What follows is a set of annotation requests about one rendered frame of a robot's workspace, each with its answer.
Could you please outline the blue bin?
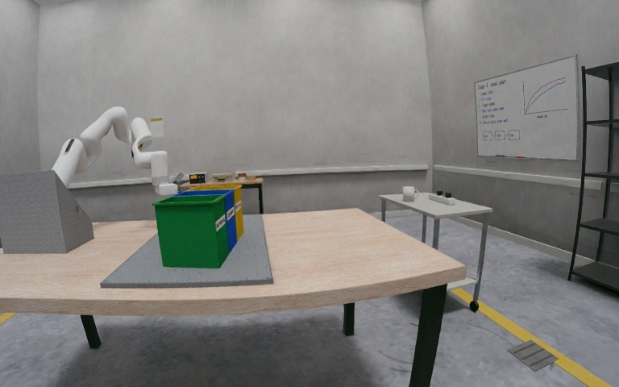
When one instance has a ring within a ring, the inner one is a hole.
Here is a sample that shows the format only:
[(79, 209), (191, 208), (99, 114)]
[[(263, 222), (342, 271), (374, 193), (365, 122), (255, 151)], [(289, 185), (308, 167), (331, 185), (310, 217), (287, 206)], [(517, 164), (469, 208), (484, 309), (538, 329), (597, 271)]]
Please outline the blue bin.
[[(228, 192), (229, 191), (229, 192)], [(237, 243), (237, 233), (235, 224), (235, 204), (234, 204), (234, 191), (235, 189), (214, 189), (214, 190), (194, 190), (185, 191), (175, 196), (196, 196), (196, 195), (218, 195), (225, 194), (225, 211), (226, 211), (226, 230), (229, 243), (229, 253)]]

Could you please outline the yellow open bin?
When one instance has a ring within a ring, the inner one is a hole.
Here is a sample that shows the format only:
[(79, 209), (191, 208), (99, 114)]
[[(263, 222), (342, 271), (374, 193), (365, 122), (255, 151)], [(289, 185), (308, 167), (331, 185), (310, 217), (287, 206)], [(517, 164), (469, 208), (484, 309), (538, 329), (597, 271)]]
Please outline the yellow open bin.
[(243, 234), (243, 212), (242, 212), (241, 187), (242, 185), (200, 186), (194, 189), (189, 189), (187, 191), (204, 190), (204, 189), (207, 189), (207, 190), (235, 189), (235, 192), (234, 192), (235, 222), (236, 222), (236, 233), (237, 233), (237, 241), (238, 241), (241, 235)]

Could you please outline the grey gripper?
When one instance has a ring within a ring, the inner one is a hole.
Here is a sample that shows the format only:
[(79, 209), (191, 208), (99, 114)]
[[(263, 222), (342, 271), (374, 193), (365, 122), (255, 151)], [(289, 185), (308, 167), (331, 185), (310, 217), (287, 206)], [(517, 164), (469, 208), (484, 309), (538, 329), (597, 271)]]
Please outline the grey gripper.
[(184, 186), (179, 186), (176, 184), (172, 184), (172, 183), (162, 183), (162, 184), (153, 184), (155, 186), (155, 191), (158, 194), (161, 195), (171, 195), (171, 194), (177, 194), (179, 191), (182, 193), (188, 189), (192, 189), (192, 188), (186, 188), (184, 189)]

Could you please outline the green bin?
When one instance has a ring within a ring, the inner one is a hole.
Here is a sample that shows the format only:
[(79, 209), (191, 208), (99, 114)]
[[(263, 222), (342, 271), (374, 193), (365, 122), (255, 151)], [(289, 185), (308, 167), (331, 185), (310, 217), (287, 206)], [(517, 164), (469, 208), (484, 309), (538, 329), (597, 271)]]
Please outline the green bin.
[(229, 256), (224, 197), (175, 196), (152, 203), (163, 267), (222, 267)]

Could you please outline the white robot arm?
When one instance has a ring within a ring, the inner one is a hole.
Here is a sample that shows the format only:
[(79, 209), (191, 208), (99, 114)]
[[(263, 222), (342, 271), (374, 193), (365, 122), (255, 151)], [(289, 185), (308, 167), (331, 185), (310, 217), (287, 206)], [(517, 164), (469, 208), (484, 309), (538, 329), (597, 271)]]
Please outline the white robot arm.
[(74, 174), (84, 173), (101, 156), (101, 140), (109, 132), (112, 124), (114, 136), (118, 140), (133, 144), (131, 155), (135, 167), (139, 170), (152, 170), (152, 184), (181, 181), (184, 174), (177, 172), (169, 182), (167, 152), (139, 152), (152, 143), (152, 134), (142, 118), (134, 119), (130, 130), (126, 110), (117, 106), (107, 110), (96, 122), (85, 129), (81, 133), (81, 141), (69, 139), (64, 143), (52, 170), (55, 170), (67, 188)]

